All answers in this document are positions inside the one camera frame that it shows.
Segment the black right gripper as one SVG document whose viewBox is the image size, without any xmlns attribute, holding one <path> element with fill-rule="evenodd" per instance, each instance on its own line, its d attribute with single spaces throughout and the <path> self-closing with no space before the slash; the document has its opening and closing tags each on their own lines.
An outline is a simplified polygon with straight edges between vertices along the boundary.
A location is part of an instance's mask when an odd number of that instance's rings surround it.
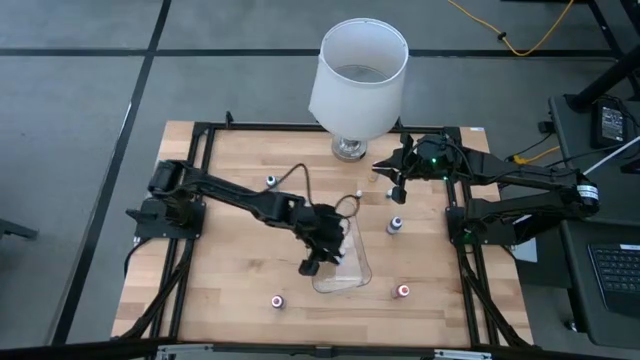
<svg viewBox="0 0 640 360">
<path fill-rule="evenodd" d="M 410 134 L 403 133 L 400 136 L 401 147 L 393 152 L 393 155 L 372 165 L 374 172 L 389 178 L 393 183 L 392 200 L 397 204 L 406 202 L 406 182 L 416 179 L 429 179 L 428 172 L 432 171 L 432 156 L 421 154 L 424 150 L 429 152 L 429 147 L 436 145 L 436 136 L 426 134 L 414 140 Z"/>
</svg>

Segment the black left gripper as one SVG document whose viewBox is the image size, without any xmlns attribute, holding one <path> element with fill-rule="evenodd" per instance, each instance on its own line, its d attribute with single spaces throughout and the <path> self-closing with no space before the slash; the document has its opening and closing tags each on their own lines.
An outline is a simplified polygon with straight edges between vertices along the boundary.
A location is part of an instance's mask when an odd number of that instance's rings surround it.
<svg viewBox="0 0 640 360">
<path fill-rule="evenodd" d="M 345 235 L 341 222 L 345 217 L 328 204 L 304 206 L 298 214 L 298 239 L 310 250 L 301 261 L 298 272 L 302 276 L 315 276 L 320 264 L 339 265 L 343 255 L 340 248 Z"/>
</svg>

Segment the clear plastic bin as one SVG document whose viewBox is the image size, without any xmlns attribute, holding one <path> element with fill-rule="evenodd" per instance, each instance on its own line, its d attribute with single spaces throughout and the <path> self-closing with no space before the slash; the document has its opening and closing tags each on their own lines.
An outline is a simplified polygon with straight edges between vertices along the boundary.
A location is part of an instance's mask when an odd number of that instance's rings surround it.
<svg viewBox="0 0 640 360">
<path fill-rule="evenodd" d="M 372 273 L 356 217 L 359 201 L 354 195 L 347 195 L 336 204 L 337 212 L 345 217 L 341 222 L 345 229 L 341 247 L 345 248 L 346 254 L 339 265 L 327 262 L 320 264 L 318 273 L 311 280 L 313 288 L 319 293 L 346 291 L 364 286 L 371 280 Z"/>
</svg>

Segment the white shade table lamp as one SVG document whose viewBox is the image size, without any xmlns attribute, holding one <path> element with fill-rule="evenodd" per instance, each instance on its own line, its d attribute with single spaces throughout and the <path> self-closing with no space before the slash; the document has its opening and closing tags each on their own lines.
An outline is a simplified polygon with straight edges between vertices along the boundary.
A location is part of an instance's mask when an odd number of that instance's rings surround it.
<svg viewBox="0 0 640 360">
<path fill-rule="evenodd" d="M 401 116 L 409 45 L 390 24 L 353 18 L 324 35 L 308 110 L 332 136 L 334 156 L 356 162 Z"/>
</svg>

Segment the yellow power plug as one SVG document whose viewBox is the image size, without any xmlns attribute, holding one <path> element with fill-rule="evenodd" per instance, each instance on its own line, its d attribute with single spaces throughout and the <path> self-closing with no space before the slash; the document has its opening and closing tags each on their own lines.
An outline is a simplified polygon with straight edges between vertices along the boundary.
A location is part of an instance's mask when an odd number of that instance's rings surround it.
<svg viewBox="0 0 640 360">
<path fill-rule="evenodd" d="M 519 154 L 514 154 L 507 158 L 508 162 L 515 163 L 518 165 L 532 165 L 534 162 L 560 150 L 559 146 L 555 146 L 553 148 L 549 148 L 533 157 L 522 157 Z"/>
</svg>

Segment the white paper sheet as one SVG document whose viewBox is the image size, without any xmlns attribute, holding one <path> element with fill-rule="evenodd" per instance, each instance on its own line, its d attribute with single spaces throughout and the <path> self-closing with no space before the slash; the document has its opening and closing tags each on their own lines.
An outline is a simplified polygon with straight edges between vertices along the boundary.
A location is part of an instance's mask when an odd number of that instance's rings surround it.
<svg viewBox="0 0 640 360">
<path fill-rule="evenodd" d="M 531 238 L 518 245 L 512 245 L 510 251 L 516 260 L 530 263 L 538 262 L 537 242 L 535 238 Z"/>
</svg>

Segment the black power adapter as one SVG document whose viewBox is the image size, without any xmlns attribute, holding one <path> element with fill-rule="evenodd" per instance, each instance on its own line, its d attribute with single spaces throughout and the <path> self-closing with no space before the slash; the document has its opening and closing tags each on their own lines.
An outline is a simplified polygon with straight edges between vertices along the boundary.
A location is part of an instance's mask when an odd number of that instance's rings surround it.
<svg viewBox="0 0 640 360">
<path fill-rule="evenodd" d="M 626 140 L 627 125 L 622 108 L 614 100 L 597 100 L 592 109 L 591 147 L 624 145 Z"/>
</svg>

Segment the black metal stand beam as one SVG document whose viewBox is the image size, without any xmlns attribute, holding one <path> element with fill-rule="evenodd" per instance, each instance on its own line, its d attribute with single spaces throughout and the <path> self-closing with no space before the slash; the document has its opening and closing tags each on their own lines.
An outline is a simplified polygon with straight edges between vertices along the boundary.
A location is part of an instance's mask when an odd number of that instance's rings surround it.
<svg viewBox="0 0 640 360">
<path fill-rule="evenodd" d="M 566 94 L 564 98 L 567 105 L 576 112 L 584 112 L 596 100 L 604 97 L 609 90 L 624 79 L 629 81 L 633 89 L 633 95 L 629 98 L 629 101 L 640 102 L 640 82 L 635 76 L 640 71 L 640 42 L 629 52 L 624 53 L 615 39 L 614 33 L 608 26 L 602 11 L 597 6 L 596 0 L 586 0 L 586 3 L 600 26 L 610 50 L 613 52 L 615 63 L 577 95 Z"/>
</svg>

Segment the dark grey side table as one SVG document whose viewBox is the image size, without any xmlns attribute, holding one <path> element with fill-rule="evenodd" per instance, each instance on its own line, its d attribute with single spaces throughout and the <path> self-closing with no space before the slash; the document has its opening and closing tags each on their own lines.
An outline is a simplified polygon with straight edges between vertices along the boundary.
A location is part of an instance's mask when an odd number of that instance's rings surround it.
<svg viewBox="0 0 640 360">
<path fill-rule="evenodd" d="M 572 110 L 563 96 L 551 97 L 548 104 L 566 166 L 580 170 L 598 186 L 600 210 L 591 220 L 640 226 L 640 174 L 621 170 L 640 160 L 640 141 L 618 155 L 592 148 L 591 112 Z"/>
</svg>

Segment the black laptop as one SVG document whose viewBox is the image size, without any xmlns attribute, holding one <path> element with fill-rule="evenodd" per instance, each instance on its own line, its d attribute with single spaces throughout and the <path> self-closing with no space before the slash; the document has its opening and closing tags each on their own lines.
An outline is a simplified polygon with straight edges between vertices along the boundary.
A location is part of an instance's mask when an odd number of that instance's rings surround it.
<svg viewBox="0 0 640 360">
<path fill-rule="evenodd" d="M 560 232 L 577 330 L 640 350 L 640 227 L 564 221 Z"/>
</svg>

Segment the black stand foot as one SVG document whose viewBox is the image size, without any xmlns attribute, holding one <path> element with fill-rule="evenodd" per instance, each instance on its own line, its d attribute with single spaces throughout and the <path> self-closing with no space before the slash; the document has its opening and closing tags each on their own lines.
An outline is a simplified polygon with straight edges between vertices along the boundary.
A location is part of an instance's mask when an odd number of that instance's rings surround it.
<svg viewBox="0 0 640 360">
<path fill-rule="evenodd" d="M 38 231 L 8 220 L 0 219 L 0 239 L 4 236 L 18 236 L 26 240 L 34 240 L 38 236 Z"/>
</svg>

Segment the silver metal bracket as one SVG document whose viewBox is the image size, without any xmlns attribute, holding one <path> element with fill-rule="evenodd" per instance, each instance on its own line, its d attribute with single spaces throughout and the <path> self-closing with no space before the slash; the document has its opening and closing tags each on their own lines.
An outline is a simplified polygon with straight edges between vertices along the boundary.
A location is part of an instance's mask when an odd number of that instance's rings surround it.
<svg viewBox="0 0 640 360">
<path fill-rule="evenodd" d="M 493 360 L 487 352 L 470 350 L 435 349 L 433 360 Z"/>
<path fill-rule="evenodd" d="M 211 352 L 213 349 L 213 344 L 202 343 L 162 345 L 157 348 L 154 360 L 175 360 L 177 355 Z"/>
</svg>

